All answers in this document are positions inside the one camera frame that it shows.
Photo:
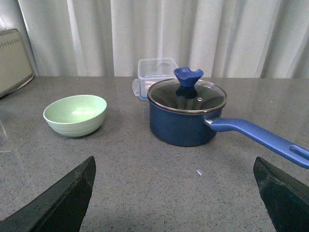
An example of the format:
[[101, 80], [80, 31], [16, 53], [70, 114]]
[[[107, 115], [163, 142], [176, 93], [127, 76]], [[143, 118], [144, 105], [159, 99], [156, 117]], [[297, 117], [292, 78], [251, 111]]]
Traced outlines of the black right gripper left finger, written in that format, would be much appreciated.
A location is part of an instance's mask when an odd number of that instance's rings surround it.
[[0, 222], [2, 232], [78, 232], [86, 215], [96, 175], [93, 156], [44, 193]]

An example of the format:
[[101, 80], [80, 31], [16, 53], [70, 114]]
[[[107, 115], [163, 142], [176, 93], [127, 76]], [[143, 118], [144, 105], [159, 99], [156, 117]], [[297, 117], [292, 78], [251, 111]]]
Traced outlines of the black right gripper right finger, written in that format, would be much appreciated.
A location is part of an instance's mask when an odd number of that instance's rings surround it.
[[309, 187], [262, 157], [253, 174], [272, 224], [278, 232], [309, 230]]

